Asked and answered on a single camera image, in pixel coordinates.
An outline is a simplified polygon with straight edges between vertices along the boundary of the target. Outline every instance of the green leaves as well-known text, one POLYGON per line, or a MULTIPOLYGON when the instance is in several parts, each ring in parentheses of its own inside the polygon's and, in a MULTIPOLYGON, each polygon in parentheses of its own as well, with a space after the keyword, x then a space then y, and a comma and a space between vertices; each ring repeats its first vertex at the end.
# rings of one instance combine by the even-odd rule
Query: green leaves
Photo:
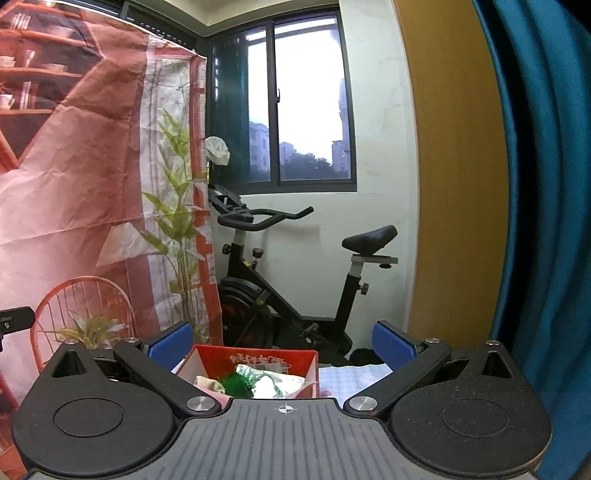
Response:
POLYGON ((170 208, 163 204, 162 201, 156 195, 152 195, 148 192, 143 192, 143 194, 163 214, 170 215, 173 212, 170 208))
POLYGON ((199 261, 207 259, 194 251, 194 238, 199 234, 194 225, 194 212, 203 209, 193 205, 191 201, 186 202, 186 197, 190 196, 192 200, 194 184, 206 179, 207 172, 192 177, 190 131, 183 128, 181 122, 168 111, 163 109, 162 112, 163 117, 158 122, 162 132, 158 150, 162 156, 160 165, 168 187, 163 189, 160 198, 147 192, 144 192, 144 196, 160 214, 154 215, 158 228, 172 242, 162 241, 160 238, 164 238, 163 235, 158 238, 151 232, 143 232, 141 235, 160 255, 165 255, 172 266, 176 278, 168 282, 168 287, 171 294, 181 297, 174 310, 181 319, 195 328, 196 304, 193 289, 199 283, 199 261))
POLYGON ((64 340, 74 339, 83 342, 88 349, 112 348, 114 342, 119 339, 119 332, 127 328, 117 319, 106 314, 90 315, 82 317, 78 312, 69 310, 68 314, 73 326, 48 330, 45 333, 55 333, 64 340))
POLYGON ((146 231, 140 232, 139 234, 144 237, 144 240, 146 240, 150 245, 155 247, 160 255, 168 255, 168 247, 160 238, 146 231))
POLYGON ((189 156, 189 129, 183 128, 181 123, 167 112, 166 108, 163 108, 163 112, 164 121, 158 122, 158 126, 168 140, 168 143, 170 143, 173 151, 183 161, 186 161, 189 156))

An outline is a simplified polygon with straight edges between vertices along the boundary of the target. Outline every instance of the window frame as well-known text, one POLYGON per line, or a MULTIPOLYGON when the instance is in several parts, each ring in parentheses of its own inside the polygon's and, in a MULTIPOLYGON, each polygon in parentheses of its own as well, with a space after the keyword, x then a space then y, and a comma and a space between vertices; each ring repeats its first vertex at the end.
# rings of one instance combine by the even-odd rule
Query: window frame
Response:
MULTIPOLYGON (((207 38, 208 40, 208 58, 207 62, 207 87, 206 87, 206 136, 212 134, 211 108, 215 104, 214 82, 215 73, 211 65, 213 59, 213 43, 216 41, 223 41, 240 33, 249 30, 256 30, 257 28, 265 28, 265 40, 267 42, 267 88, 268 88, 268 107, 269 107, 269 161, 271 164, 271 179, 270 181, 261 182, 243 182, 225 184, 224 186, 238 194, 261 194, 261 193, 315 193, 315 192, 356 192, 357 191, 357 158, 355 148, 355 121, 353 118, 353 106, 351 96, 351 83, 349 74, 349 60, 347 56, 347 48, 345 42, 345 35, 343 32, 343 22, 340 15, 338 5, 330 5, 328 7, 303 9, 296 12, 291 12, 282 15, 274 15, 272 17, 263 18, 246 24, 230 28, 207 38), (339 39, 341 52, 343 56, 343 72, 345 77, 345 92, 347 96, 347 116, 349 120, 349 145, 350 145, 350 172, 349 179, 320 179, 320 180, 281 180, 280 179, 280 143, 279 143, 279 123, 278 123, 278 105, 277 105, 277 72, 275 68, 275 27, 290 24, 298 21, 316 20, 329 16, 335 16, 337 20, 337 28, 339 30, 339 39)), ((311 27, 310 31, 323 30, 325 27, 311 27)), ((281 37, 301 34, 301 32, 294 31, 281 34, 281 37)), ((213 181, 215 181, 215 166, 213 166, 213 181)))
POLYGON ((73 5, 79 5, 80 7, 89 8, 96 10, 113 17, 117 17, 121 20, 125 20, 133 25, 136 25, 150 33, 157 35, 164 40, 171 41, 189 50, 193 50, 200 55, 204 53, 204 44, 206 38, 195 32, 189 30, 185 26, 175 22, 174 20, 167 18, 154 10, 137 4, 130 0, 67 0, 73 5), (136 11, 141 15, 145 15, 150 19, 152 25, 142 25, 141 21, 129 18, 132 11, 136 11))

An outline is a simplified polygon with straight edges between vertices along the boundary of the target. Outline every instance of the checkered cloth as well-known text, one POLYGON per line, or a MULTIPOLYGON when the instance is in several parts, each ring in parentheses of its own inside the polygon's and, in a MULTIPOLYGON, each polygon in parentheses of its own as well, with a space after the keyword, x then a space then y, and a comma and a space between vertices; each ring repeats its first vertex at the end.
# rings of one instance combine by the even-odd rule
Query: checkered cloth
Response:
POLYGON ((387 365, 325 367, 319 369, 320 395, 334 397, 342 407, 345 400, 392 373, 387 365))

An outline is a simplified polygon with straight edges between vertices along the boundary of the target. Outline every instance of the shelf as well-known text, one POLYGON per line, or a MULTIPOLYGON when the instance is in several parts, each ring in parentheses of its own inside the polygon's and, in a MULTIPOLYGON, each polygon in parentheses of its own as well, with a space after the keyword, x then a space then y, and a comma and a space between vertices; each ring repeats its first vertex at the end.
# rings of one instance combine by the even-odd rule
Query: shelf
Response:
POLYGON ((2 38, 20 37, 29 38, 31 40, 55 41, 59 43, 65 43, 68 45, 74 45, 76 47, 95 48, 94 44, 87 43, 83 40, 73 40, 72 38, 58 37, 57 35, 51 35, 49 33, 44 32, 36 32, 34 30, 9 30, 7 28, 4 28, 0 30, 0 35, 2 36, 2 38))
POLYGON ((46 69, 31 69, 23 67, 0 67, 0 77, 6 76, 20 76, 20 77, 66 77, 79 79, 83 75, 81 73, 70 73, 70 72, 52 72, 46 69))
POLYGON ((69 18, 82 18, 80 15, 75 14, 73 12, 64 12, 63 10, 58 10, 57 8, 47 7, 45 5, 37 5, 37 4, 19 4, 20 8, 26 8, 27 10, 36 10, 38 12, 46 12, 50 14, 61 15, 62 17, 69 17, 69 18))
POLYGON ((0 115, 51 115, 53 110, 45 110, 45 109, 32 109, 27 108, 23 110, 0 110, 0 115))

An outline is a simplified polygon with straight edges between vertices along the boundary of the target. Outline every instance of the red box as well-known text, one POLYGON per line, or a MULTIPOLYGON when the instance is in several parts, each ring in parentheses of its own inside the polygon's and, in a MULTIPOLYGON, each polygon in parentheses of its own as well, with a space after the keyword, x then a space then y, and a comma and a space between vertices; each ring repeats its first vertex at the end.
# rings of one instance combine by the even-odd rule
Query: red box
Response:
POLYGON ((318 398, 318 352, 315 350, 265 350, 228 346, 195 345, 177 375, 193 384, 198 375, 217 380, 234 371, 237 365, 266 368, 278 373, 298 375, 305 386, 290 398, 318 398))

